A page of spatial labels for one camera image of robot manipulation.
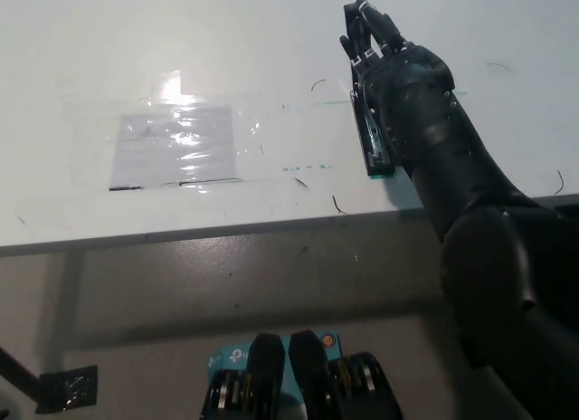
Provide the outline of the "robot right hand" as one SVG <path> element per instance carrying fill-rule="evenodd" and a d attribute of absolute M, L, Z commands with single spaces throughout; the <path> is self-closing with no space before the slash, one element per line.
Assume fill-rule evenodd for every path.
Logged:
<path fill-rule="evenodd" d="M 432 140 L 428 132 L 449 115 L 450 68 L 366 0 L 345 5 L 344 16 L 340 43 L 350 63 L 355 117 L 401 163 L 420 157 Z"/>

